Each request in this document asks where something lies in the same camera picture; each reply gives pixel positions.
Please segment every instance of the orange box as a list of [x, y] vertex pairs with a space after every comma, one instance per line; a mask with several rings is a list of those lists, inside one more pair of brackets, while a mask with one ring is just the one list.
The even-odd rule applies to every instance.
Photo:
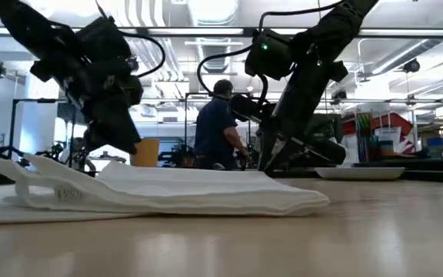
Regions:
[[158, 166], [158, 147], [160, 141], [154, 138], [144, 138], [135, 145], [136, 155], [131, 155], [131, 165], [138, 167]]

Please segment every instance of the cable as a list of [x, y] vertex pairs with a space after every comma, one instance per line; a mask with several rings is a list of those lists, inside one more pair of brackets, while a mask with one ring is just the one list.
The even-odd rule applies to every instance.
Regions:
[[258, 100], [258, 110], [261, 110], [262, 104], [266, 100], [266, 94], [268, 94], [269, 84], [268, 84], [268, 78], [266, 78], [266, 76], [264, 76], [263, 74], [258, 74], [258, 77], [261, 79], [262, 82], [262, 92], [259, 95], [259, 100]]
[[235, 56], [235, 55], [240, 55], [240, 54], [242, 54], [242, 53], [244, 53], [244, 52], [248, 52], [249, 50], [251, 50], [251, 48], [252, 48], [252, 45], [249, 45], [248, 47], [246, 47], [246, 48], [243, 48], [243, 49], [240, 49], [240, 50], [238, 50], [238, 51], [235, 51], [235, 52], [229, 52], [229, 53], [225, 53], [225, 54], [218, 54], [218, 55], [213, 55], [213, 56], [209, 56], [209, 57], [206, 57], [206, 58], [204, 58], [200, 63], [199, 63], [199, 65], [198, 65], [198, 70], [197, 70], [197, 76], [198, 76], [198, 80], [199, 80], [199, 84], [201, 84], [201, 86], [208, 92], [208, 94], [210, 95], [210, 96], [213, 96], [213, 92], [208, 88], [208, 86], [206, 86], [206, 84], [205, 84], [205, 82], [203, 82], [203, 78], [202, 78], [202, 76], [201, 76], [201, 70], [202, 70], [202, 68], [203, 68], [203, 65], [206, 63], [206, 62], [209, 62], [209, 61], [211, 61], [212, 59], [216, 59], [216, 58], [227, 58], [227, 57], [232, 57], [232, 56]]
[[321, 8], [310, 8], [300, 11], [293, 11], [293, 12], [265, 12], [261, 15], [261, 18], [259, 19], [259, 32], [262, 32], [262, 26], [264, 25], [265, 17], [269, 15], [273, 16], [291, 16], [291, 15], [304, 15], [312, 12], [323, 12], [326, 10], [329, 10], [331, 8], [335, 8], [341, 4], [343, 4], [345, 1], [336, 2], [335, 4], [327, 5]]
[[[335, 8], [335, 7], [337, 7], [338, 5], [340, 5], [340, 4], [344, 3], [344, 2], [345, 1], [343, 0], [343, 1], [340, 1], [340, 2], [336, 2], [335, 4], [327, 5], [327, 6], [324, 6], [324, 7], [310, 8], [310, 9], [305, 9], [305, 10], [300, 10], [300, 11], [293, 11], [293, 12], [265, 12], [265, 13], [263, 13], [261, 15], [261, 18], [259, 19], [259, 28], [258, 28], [259, 33], [262, 32], [262, 26], [264, 25], [264, 20], [265, 20], [266, 16], [269, 16], [269, 15], [274, 15], [274, 16], [290, 16], [290, 15], [303, 15], [303, 14], [308, 14], [308, 13], [312, 13], [312, 12], [323, 12], [323, 11], [329, 10], [331, 8]], [[199, 80], [199, 83], [201, 84], [201, 86], [208, 92], [208, 94], [210, 96], [213, 96], [213, 92], [206, 86], [206, 84], [203, 82], [203, 79], [202, 79], [202, 76], [201, 76], [201, 70], [202, 70], [203, 65], [206, 62], [211, 61], [212, 59], [227, 58], [227, 57], [232, 57], [232, 56], [235, 56], [235, 55], [240, 55], [240, 54], [242, 54], [244, 52], [250, 51], [251, 48], [252, 48], [252, 44], [249, 45], [246, 48], [243, 48], [243, 49], [235, 51], [235, 52], [230, 52], [230, 53], [225, 53], [225, 54], [219, 54], [219, 55], [213, 55], [213, 56], [206, 57], [206, 58], [204, 58], [199, 63], [198, 70], [197, 70], [198, 80]], [[265, 91], [268, 90], [268, 88], [265, 89], [264, 83], [267, 84], [268, 80], [267, 79], [264, 80], [263, 78], [261, 78], [261, 80], [263, 82], [263, 92], [265, 92]], [[265, 100], [264, 98], [260, 98], [259, 101], [258, 101], [258, 104], [259, 103], [263, 103], [264, 100]]]
[[160, 49], [160, 52], [162, 53], [162, 60], [160, 61], [160, 63], [158, 63], [157, 66], [155, 66], [154, 68], [148, 70], [147, 72], [144, 72], [144, 73], [141, 73], [140, 75], [138, 75], [138, 78], [145, 77], [146, 75], [149, 75], [149, 74], [159, 70], [163, 66], [163, 64], [165, 63], [165, 60], [166, 60], [167, 57], [166, 57], [166, 54], [165, 54], [165, 50], [163, 49], [163, 46], [160, 44], [160, 42], [157, 42], [154, 38], [150, 38], [147, 35], [130, 34], [130, 33], [123, 32], [123, 31], [120, 31], [120, 32], [121, 32], [121, 35], [123, 35], [125, 37], [129, 37], [129, 38], [142, 38], [142, 39], [145, 39], [145, 40], [147, 40], [149, 42], [152, 42], [153, 44], [158, 46], [158, 48]]

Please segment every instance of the blue shirt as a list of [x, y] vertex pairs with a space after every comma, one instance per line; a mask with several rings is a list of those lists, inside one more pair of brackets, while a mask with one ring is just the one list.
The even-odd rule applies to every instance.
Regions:
[[223, 131], [235, 126], [235, 118], [228, 112], [228, 102], [213, 98], [199, 111], [196, 120], [195, 154], [209, 156], [215, 162], [231, 167], [235, 163], [234, 147]]

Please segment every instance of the black cable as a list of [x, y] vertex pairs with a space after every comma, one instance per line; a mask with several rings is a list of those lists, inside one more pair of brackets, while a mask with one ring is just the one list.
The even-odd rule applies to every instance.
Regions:
[[312, 12], [323, 12], [326, 10], [329, 10], [331, 8], [335, 8], [341, 4], [343, 4], [345, 1], [336, 2], [335, 4], [327, 5], [321, 8], [310, 8], [300, 11], [292, 11], [292, 12], [265, 12], [261, 15], [261, 18], [259, 19], [259, 32], [262, 32], [262, 26], [264, 25], [265, 17], [269, 15], [273, 16], [291, 16], [291, 15], [304, 15]]
[[[303, 14], [308, 14], [308, 13], [312, 13], [312, 12], [323, 12], [323, 11], [329, 10], [331, 8], [335, 8], [335, 7], [339, 6], [340, 4], [342, 4], [344, 2], [345, 1], [343, 0], [343, 1], [336, 2], [336, 3], [331, 4], [331, 5], [324, 6], [324, 7], [310, 8], [310, 9], [305, 9], [305, 10], [300, 10], [300, 11], [293, 11], [293, 12], [265, 12], [265, 13], [263, 13], [261, 15], [261, 18], [259, 19], [259, 28], [258, 28], [259, 33], [262, 32], [262, 26], [264, 25], [264, 20], [265, 20], [266, 16], [269, 16], [269, 15], [274, 15], [274, 16], [290, 16], [290, 15], [303, 15]], [[242, 54], [244, 52], [248, 52], [249, 50], [251, 50], [251, 48], [252, 48], [252, 44], [250, 44], [246, 48], [243, 48], [243, 49], [235, 51], [235, 52], [230, 52], [230, 53], [225, 53], [225, 54], [219, 54], [219, 55], [213, 55], [213, 56], [206, 57], [206, 58], [204, 58], [199, 63], [198, 71], [197, 71], [198, 80], [199, 80], [199, 83], [201, 84], [201, 86], [208, 92], [208, 94], [210, 96], [213, 96], [213, 92], [203, 82], [202, 75], [201, 75], [201, 70], [202, 70], [203, 65], [206, 62], [211, 61], [212, 59], [227, 58], [227, 57], [232, 57], [232, 56], [235, 56], [235, 55], [240, 55], [240, 54]], [[261, 77], [261, 75], [258, 75], [258, 77], [261, 78], [261, 80], [263, 82], [263, 89], [262, 89], [263, 93], [261, 94], [261, 96], [264, 96], [264, 97], [260, 97], [259, 100], [258, 100], [258, 105], [260, 103], [262, 105], [263, 101], [265, 100], [266, 92], [268, 91], [268, 87], [267, 87], [268, 86], [267, 85], [268, 84], [268, 80], [267, 80], [267, 78], [265, 76], [263, 76], [265, 78], [265, 80]]]
[[165, 60], [167, 58], [167, 55], [165, 54], [165, 50], [163, 49], [163, 46], [160, 44], [160, 42], [157, 42], [154, 38], [151, 38], [151, 37], [149, 37], [147, 35], [131, 34], [131, 33], [123, 32], [123, 31], [120, 31], [120, 32], [125, 37], [129, 37], [129, 38], [142, 38], [142, 39], [145, 39], [145, 40], [147, 40], [149, 42], [152, 42], [153, 44], [158, 46], [158, 48], [160, 49], [160, 52], [162, 53], [162, 60], [160, 61], [160, 63], [158, 63], [157, 66], [155, 66], [154, 68], [148, 70], [147, 72], [144, 72], [144, 73], [141, 73], [140, 75], [138, 75], [138, 78], [145, 77], [146, 75], [149, 75], [149, 74], [159, 70], [163, 66], [163, 64], [165, 63]]
[[235, 55], [240, 55], [240, 54], [242, 54], [242, 53], [248, 52], [249, 50], [251, 50], [251, 48], [252, 48], [252, 45], [249, 45], [248, 47], [243, 48], [243, 49], [240, 49], [240, 50], [235, 51], [235, 52], [229, 52], [229, 53], [225, 53], [225, 54], [212, 55], [212, 56], [209, 56], [209, 57], [204, 58], [204, 59], [199, 63], [199, 65], [198, 65], [198, 71], [196, 72], [196, 73], [197, 73], [197, 76], [198, 76], [199, 84], [201, 84], [201, 86], [205, 89], [205, 91], [206, 91], [210, 96], [213, 96], [213, 92], [208, 88], [208, 86], [206, 86], [206, 84], [205, 84], [205, 82], [203, 82], [203, 78], [202, 78], [202, 76], [201, 76], [201, 70], [203, 69], [203, 65], [204, 65], [206, 62], [211, 61], [212, 59], [216, 59], [216, 58], [227, 58], [227, 57], [232, 57], [232, 56], [235, 56]]
[[258, 77], [261, 79], [262, 82], [262, 91], [261, 94], [259, 95], [259, 100], [258, 100], [258, 110], [261, 110], [262, 104], [266, 100], [266, 94], [268, 94], [269, 84], [268, 84], [268, 78], [266, 78], [266, 76], [264, 76], [263, 74], [258, 74]]
[[2, 147], [0, 147], [0, 154], [5, 154], [5, 152], [10, 151], [10, 150], [12, 152], [16, 153], [16, 155], [18, 155], [18, 156], [20, 156], [22, 158], [23, 158], [23, 155], [25, 154], [24, 152], [20, 151], [19, 149], [15, 148], [14, 146], [2, 146]]

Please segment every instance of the white cloth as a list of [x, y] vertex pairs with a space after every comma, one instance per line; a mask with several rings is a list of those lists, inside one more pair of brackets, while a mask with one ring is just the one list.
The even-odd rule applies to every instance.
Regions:
[[[37, 209], [203, 215], [307, 215], [329, 203], [319, 192], [280, 184], [262, 172], [136, 168], [111, 162], [94, 179], [40, 156], [39, 174], [0, 160], [20, 201]], [[37, 195], [31, 187], [54, 193]]]
[[[33, 188], [32, 192], [37, 195], [45, 195], [48, 194], [48, 189]], [[49, 209], [29, 208], [19, 202], [13, 185], [0, 185], [0, 223], [70, 222], [96, 219], [122, 219], [134, 216], [138, 216], [138, 214], [52, 211]]]

